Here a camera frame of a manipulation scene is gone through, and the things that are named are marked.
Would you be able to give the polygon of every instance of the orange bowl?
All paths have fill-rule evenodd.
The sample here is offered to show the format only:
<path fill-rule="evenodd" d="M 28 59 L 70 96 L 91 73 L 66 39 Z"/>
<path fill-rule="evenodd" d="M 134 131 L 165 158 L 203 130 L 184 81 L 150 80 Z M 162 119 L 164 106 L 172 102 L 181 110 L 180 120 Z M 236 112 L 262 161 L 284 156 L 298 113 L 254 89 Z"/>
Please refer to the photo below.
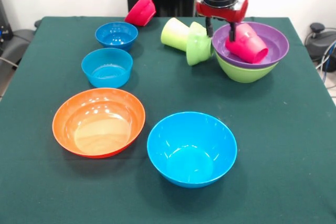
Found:
<path fill-rule="evenodd" d="M 145 110 L 132 94 L 112 88 L 76 94 L 57 110 L 57 142 L 79 156 L 104 158 L 126 149 L 145 123 Z"/>

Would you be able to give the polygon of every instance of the green bowl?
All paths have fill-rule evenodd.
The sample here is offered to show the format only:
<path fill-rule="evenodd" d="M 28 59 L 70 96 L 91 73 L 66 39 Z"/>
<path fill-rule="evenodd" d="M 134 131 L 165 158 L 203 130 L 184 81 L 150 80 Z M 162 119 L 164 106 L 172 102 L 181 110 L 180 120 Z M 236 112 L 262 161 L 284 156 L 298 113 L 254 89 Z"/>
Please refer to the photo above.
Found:
<path fill-rule="evenodd" d="M 227 63 L 223 60 L 218 53 L 216 52 L 216 57 L 220 67 L 223 71 L 229 76 L 232 80 L 241 82 L 241 83 L 250 83 L 257 81 L 271 72 L 271 70 L 278 64 L 275 63 L 272 66 L 267 68 L 259 68 L 259 69 L 247 69 L 247 68 L 239 68 L 232 64 Z"/>

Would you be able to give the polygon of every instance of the cup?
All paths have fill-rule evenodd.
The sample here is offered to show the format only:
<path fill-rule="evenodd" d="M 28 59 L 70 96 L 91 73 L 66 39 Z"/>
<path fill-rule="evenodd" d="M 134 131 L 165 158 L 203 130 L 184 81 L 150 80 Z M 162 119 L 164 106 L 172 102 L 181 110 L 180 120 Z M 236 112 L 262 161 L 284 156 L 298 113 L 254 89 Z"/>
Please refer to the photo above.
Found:
<path fill-rule="evenodd" d="M 186 51 L 189 27 L 177 18 L 171 18 L 164 25 L 161 32 L 161 42 L 167 46 Z"/>
<path fill-rule="evenodd" d="M 125 18 L 125 22 L 136 26 L 145 26 L 155 15 L 153 0 L 138 0 Z"/>
<path fill-rule="evenodd" d="M 260 63 L 268 53 L 265 42 L 248 23 L 241 23 L 236 27 L 235 41 L 230 41 L 227 37 L 225 47 L 248 63 Z"/>
<path fill-rule="evenodd" d="M 211 57 L 211 38 L 208 37 L 206 29 L 197 22 L 192 22 L 190 25 L 186 56 L 189 66 Z"/>

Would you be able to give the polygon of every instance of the red robot part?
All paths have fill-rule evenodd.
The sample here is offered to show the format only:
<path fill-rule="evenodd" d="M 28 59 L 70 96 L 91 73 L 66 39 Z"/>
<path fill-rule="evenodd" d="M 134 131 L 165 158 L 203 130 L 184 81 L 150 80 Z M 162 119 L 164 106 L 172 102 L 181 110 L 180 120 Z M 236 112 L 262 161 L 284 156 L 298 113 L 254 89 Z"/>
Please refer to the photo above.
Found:
<path fill-rule="evenodd" d="M 248 6 L 248 0 L 238 1 L 231 8 L 215 8 L 205 4 L 203 1 L 196 2 L 197 12 L 205 17 L 221 18 L 229 23 L 242 22 Z"/>

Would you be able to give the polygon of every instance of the purple bowl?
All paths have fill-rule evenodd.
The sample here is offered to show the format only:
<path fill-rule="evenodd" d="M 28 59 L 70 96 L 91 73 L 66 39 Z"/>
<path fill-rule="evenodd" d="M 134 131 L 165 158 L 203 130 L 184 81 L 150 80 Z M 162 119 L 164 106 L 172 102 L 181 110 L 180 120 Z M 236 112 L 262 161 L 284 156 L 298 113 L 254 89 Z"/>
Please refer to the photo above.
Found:
<path fill-rule="evenodd" d="M 267 68 L 286 56 L 289 50 L 289 43 L 282 32 L 262 23 L 246 23 L 248 23 L 254 29 L 254 31 L 256 31 L 257 35 L 265 42 L 266 46 L 268 47 L 267 56 L 260 63 L 251 64 L 240 59 L 238 56 L 231 54 L 225 47 L 225 40 L 228 37 L 230 30 L 230 25 L 228 24 L 220 27 L 217 31 L 215 31 L 215 34 L 212 38 L 212 45 L 223 60 L 237 67 L 258 69 Z"/>

